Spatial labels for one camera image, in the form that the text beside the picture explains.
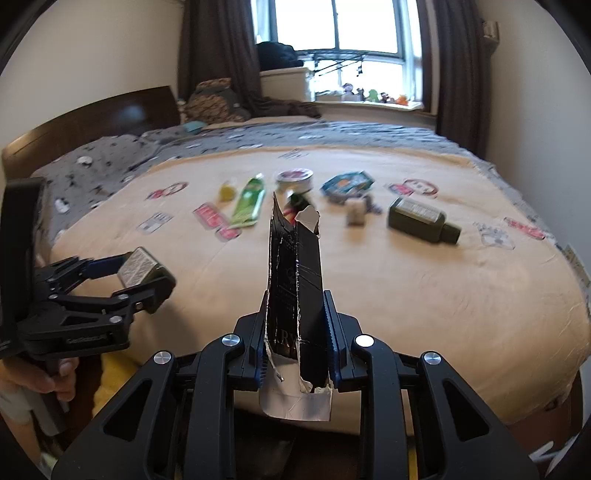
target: pillow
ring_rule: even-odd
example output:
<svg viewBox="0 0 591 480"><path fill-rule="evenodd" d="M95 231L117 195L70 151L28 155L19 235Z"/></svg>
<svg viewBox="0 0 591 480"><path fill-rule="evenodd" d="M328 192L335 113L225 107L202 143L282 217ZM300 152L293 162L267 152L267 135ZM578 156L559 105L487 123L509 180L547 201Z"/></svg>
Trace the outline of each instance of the pillow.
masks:
<svg viewBox="0 0 591 480"><path fill-rule="evenodd" d="M249 120L251 114L240 105L231 83L229 78L199 83L184 108L187 120L208 124Z"/></svg>

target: dark green bottle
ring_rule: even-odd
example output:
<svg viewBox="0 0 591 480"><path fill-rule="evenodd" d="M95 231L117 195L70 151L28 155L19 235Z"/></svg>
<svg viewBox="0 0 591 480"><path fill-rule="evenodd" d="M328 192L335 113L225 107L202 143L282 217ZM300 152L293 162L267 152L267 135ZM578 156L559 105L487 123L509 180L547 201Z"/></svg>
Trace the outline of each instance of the dark green bottle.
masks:
<svg viewBox="0 0 591 480"><path fill-rule="evenodd" d="M390 206L388 226L427 242L455 245L462 229L446 223L446 215L429 205L398 197Z"/></svg>

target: green tube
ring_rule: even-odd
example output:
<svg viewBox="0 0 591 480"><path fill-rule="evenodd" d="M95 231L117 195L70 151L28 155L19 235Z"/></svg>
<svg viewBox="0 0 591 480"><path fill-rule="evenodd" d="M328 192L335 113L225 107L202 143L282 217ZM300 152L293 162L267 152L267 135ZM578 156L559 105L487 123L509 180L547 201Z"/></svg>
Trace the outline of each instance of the green tube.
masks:
<svg viewBox="0 0 591 480"><path fill-rule="evenodd" d="M234 214L230 219L231 228L254 225L261 213L262 200L265 197L265 180L262 173L250 179L238 199Z"/></svg>

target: beige blanket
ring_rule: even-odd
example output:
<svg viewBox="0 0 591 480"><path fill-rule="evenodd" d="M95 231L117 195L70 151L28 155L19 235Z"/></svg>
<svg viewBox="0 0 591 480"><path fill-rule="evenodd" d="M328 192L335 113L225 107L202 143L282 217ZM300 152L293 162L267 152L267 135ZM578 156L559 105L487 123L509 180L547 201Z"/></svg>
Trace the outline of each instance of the beige blanket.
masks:
<svg viewBox="0 0 591 480"><path fill-rule="evenodd" d="M418 356L440 352L511 423L568 392L589 354L590 329L577 280L558 249L508 225L527 224L503 194L464 157L388 149L260 148L169 160L130 182L66 231L53 260L105 257L143 245L176 276L169 301L153 316L137 315L132 346L137 361L155 351L198 351L232 331L238 317L258 311L267 287L269 218L274 175L294 167L314 171L311 198L320 212L324 288L337 309L353 315L365 333L393 350ZM332 176L366 170L385 213L364 227L347 227L345 210L318 187ZM256 173L267 180L261 220L227 242L204 228L193 211L217 203L231 177L244 185ZM423 187L408 179L423 180ZM188 182L177 193L148 196ZM436 186L436 195L429 189ZM462 227L458 246L432 245L387 228L396 195L386 184L411 186L412 198L447 213ZM235 201L219 208L232 214ZM156 213L172 216L153 233L138 226ZM77 293L110 295L116 277L87 282ZM237 395L258 409L256 396ZM336 394L324 427L355 432L359 396Z"/></svg>

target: bottle cap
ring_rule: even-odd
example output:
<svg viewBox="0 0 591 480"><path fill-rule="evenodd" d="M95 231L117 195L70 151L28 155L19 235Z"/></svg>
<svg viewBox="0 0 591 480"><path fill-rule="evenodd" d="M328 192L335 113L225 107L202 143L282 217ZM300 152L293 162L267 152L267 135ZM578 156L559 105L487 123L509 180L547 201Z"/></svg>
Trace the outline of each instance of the bottle cap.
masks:
<svg viewBox="0 0 591 480"><path fill-rule="evenodd" d="M455 245L460 238L462 229L452 223L444 223L441 229L441 241L447 244Z"/></svg>

